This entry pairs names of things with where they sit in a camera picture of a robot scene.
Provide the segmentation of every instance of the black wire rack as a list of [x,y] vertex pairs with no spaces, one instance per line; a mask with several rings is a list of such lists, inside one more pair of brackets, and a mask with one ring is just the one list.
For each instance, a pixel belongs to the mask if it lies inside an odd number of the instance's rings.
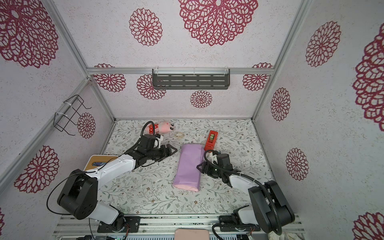
[[[76,100],[80,102],[80,105],[75,109],[75,108],[73,107],[73,105],[74,105],[74,103],[76,102]],[[76,125],[76,126],[78,125],[78,124],[76,124],[76,123],[74,123],[74,122],[72,121],[72,118],[73,118],[73,116],[74,116],[75,114],[78,114],[79,116],[81,116],[81,115],[79,114],[79,112],[78,112],[78,110],[79,110],[79,108],[80,108],[81,106],[83,106],[85,109],[91,109],[92,107],[90,107],[90,108],[85,107],[85,105],[84,105],[84,100],[83,100],[83,99],[80,97],[80,95],[78,95],[78,94],[76,94],[76,95],[74,95],[74,96],[68,98],[68,99],[65,100],[63,103],[69,104],[71,107],[68,108],[68,109],[67,109],[65,112],[63,112],[63,113],[55,113],[55,116],[53,117],[53,126],[54,126],[57,130],[59,130],[60,132],[65,131],[68,135],[75,136],[75,134],[70,134],[69,132],[67,132],[67,130],[65,130],[66,126],[67,126],[68,123],[70,123],[70,122],[73,123],[73,124]],[[71,109],[71,108],[74,110],[74,113],[73,113],[72,116],[69,118],[68,115],[66,114],[66,112],[67,112],[69,109]],[[61,125],[59,125],[59,122],[60,122],[60,120],[61,120],[61,118],[62,118],[63,116],[64,116],[65,118],[68,119],[68,122],[65,124],[64,127],[62,127]]]

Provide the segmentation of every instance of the red flower pattern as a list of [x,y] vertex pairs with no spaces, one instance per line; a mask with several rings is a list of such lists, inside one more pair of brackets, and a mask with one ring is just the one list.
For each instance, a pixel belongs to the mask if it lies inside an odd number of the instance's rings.
[[3,230],[3,226],[4,225],[5,225],[5,223],[4,223],[4,214],[2,214],[1,208],[0,208],[0,236],[1,236],[1,231]]
[[95,119],[89,113],[83,113],[77,120],[77,130],[83,138],[90,138],[95,133]]
[[[114,68],[109,64],[98,64],[96,68]],[[98,85],[110,92],[120,92],[125,88],[125,78],[123,74],[95,74],[93,75]]]
[[382,240],[384,239],[384,216],[366,212],[353,222],[354,240]]
[[145,46],[153,46],[160,41],[163,29],[156,15],[148,9],[137,9],[131,15],[129,28],[133,37]]
[[[254,65],[253,68],[272,68],[270,63],[259,63]],[[257,91],[263,89],[268,80],[267,74],[246,74],[243,76],[243,85],[246,89]]]
[[285,160],[289,174],[296,180],[303,180],[308,174],[308,161],[304,153],[297,148],[292,148]]
[[198,90],[192,93],[191,103],[194,107],[205,108],[205,107],[208,107],[209,104],[211,104],[211,102],[212,102],[212,95],[207,91]]
[[340,26],[327,22],[317,29],[308,43],[306,60],[312,67],[321,66],[333,56],[340,42]]
[[290,95],[285,88],[276,90],[271,101],[271,113],[276,121],[283,120],[291,107]]
[[152,75],[146,74],[140,76],[137,80],[137,89],[140,94],[148,99],[160,99],[166,94],[166,90],[156,90],[152,85]]
[[184,28],[200,43],[233,41],[252,21],[257,0],[179,0]]
[[362,61],[355,70],[355,102],[364,109],[364,117],[378,123],[384,131],[384,23],[375,39],[364,48]]
[[37,193],[49,186],[58,169],[59,159],[54,149],[43,146],[13,185],[21,192]]
[[0,4],[0,52],[5,60],[23,67],[49,65],[56,58],[58,35],[38,0],[2,0]]

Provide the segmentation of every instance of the purple pouch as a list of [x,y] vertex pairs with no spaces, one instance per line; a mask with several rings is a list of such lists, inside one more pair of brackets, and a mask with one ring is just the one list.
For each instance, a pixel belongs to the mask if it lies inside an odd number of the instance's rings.
[[200,144],[185,144],[181,147],[173,186],[195,192],[200,190],[201,173],[196,166],[202,163],[204,152],[204,147]]

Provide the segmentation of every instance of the black mounting plate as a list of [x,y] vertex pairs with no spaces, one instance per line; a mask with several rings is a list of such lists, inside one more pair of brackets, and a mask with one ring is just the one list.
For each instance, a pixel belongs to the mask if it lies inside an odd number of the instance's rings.
[[[125,216],[125,221],[126,223],[129,224],[130,228],[129,228],[129,233],[132,232],[138,232],[139,230],[139,226],[140,226],[140,217],[127,217]],[[100,222],[99,224],[99,228],[97,229],[97,232],[98,233],[113,233],[111,230],[108,229],[110,225],[108,224],[105,224],[103,222]],[[122,232],[126,232],[127,231],[127,228],[124,228],[122,230]]]
[[[224,224],[224,225],[236,225],[236,223],[232,220],[232,216],[229,216],[229,215],[221,215],[218,217],[218,220],[221,224]],[[220,227],[220,231],[222,232],[236,232],[236,231],[239,231],[239,232],[250,232],[250,231],[260,231],[261,228],[259,225],[256,225],[256,228],[253,229],[253,227],[244,227],[244,228],[235,228],[235,227]]]

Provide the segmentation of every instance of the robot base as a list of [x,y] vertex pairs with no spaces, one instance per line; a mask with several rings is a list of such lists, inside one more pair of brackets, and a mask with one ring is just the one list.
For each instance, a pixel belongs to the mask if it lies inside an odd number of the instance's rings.
[[[233,216],[221,215],[218,217],[218,220],[223,225],[240,225],[233,220]],[[261,228],[258,225],[256,225],[255,229],[253,229],[253,227],[220,227],[220,231],[222,232],[250,232],[252,230],[258,232],[261,230]]]
[[[135,233],[138,232],[139,230],[139,225],[140,225],[140,217],[124,217],[125,218],[125,223],[129,225],[129,233]],[[125,226],[121,232],[126,232],[127,231],[127,226]],[[97,229],[98,233],[113,233],[116,232],[115,228],[111,226],[110,224],[106,224],[104,222],[100,222],[99,228]]]

